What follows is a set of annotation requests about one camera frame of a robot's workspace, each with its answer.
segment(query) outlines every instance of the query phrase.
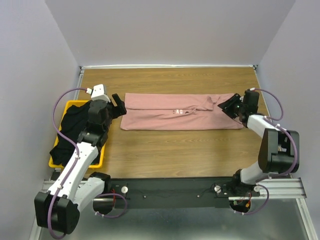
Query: gray floor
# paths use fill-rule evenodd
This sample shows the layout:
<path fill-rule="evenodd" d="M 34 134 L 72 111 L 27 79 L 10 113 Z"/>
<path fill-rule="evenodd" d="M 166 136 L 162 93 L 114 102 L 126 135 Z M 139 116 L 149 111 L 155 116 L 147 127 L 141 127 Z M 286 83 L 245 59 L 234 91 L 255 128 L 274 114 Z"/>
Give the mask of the gray floor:
<path fill-rule="evenodd" d="M 256 200 L 253 207 L 261 204 Z M 41 240 L 51 238 L 42 229 Z M 92 205 L 64 240 L 307 240 L 295 199 L 272 199 L 257 214 L 231 209 L 129 209 L 117 219 L 94 215 Z"/>

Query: folded pink shirt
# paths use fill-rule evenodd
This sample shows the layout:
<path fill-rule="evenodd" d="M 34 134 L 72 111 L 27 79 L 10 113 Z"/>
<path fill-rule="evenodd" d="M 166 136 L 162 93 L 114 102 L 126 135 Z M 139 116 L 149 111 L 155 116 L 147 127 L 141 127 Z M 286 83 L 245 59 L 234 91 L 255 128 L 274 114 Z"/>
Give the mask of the folded pink shirt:
<path fill-rule="evenodd" d="M 125 94 L 123 130 L 241 129 L 218 107 L 234 94 Z"/>

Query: clothing label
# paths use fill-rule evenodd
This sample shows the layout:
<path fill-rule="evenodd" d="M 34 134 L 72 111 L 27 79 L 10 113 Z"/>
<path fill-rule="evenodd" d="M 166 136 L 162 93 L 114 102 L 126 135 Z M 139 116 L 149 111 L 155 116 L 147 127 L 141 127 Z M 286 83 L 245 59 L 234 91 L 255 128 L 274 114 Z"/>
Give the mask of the clothing label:
<path fill-rule="evenodd" d="M 184 111 L 182 109 L 177 109 L 173 111 L 173 114 L 184 114 Z"/>

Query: wooden table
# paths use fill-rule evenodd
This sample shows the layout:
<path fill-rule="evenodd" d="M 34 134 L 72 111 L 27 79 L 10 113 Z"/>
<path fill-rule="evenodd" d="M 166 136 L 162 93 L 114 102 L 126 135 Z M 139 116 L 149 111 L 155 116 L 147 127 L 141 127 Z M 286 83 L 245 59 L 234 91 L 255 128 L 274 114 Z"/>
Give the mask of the wooden table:
<path fill-rule="evenodd" d="M 86 69 L 82 87 L 104 84 L 107 94 L 224 94 L 258 87 L 250 67 Z M 81 92 L 79 100 L 90 97 Z M 267 114 L 260 96 L 259 112 Z M 103 167 L 113 178 L 232 176 L 253 164 L 261 139 L 253 131 L 125 131 L 112 122 Z"/>

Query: yellow plastic bin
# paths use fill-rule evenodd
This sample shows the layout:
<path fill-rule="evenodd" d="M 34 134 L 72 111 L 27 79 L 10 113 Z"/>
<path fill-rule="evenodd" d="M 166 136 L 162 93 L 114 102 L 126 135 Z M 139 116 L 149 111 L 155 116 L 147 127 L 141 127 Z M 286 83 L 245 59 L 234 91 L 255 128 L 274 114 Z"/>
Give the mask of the yellow plastic bin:
<path fill-rule="evenodd" d="M 88 101 L 87 100 L 70 100 L 70 101 L 67 101 L 66 104 L 65 104 L 65 108 L 64 108 L 62 117 L 66 114 L 67 109 L 69 107 L 71 107 L 72 105 L 80 107 L 80 106 L 84 105 L 86 102 L 88 102 Z M 55 138 L 55 142 L 54 142 L 54 147 L 58 144 L 58 141 L 59 141 L 58 137 L 56 137 Z M 95 165 L 90 165 L 89 168 L 90 169 L 99 169 L 99 168 L 101 168 L 102 164 L 104 162 L 104 155 L 105 155 L 105 145 L 101 148 L 99 163 L 95 164 Z M 64 168 L 61 164 L 60 165 L 55 165 L 54 161 L 52 160 L 52 157 L 50 157 L 50 160 L 49 160 L 49 167 L 50 168 Z"/>

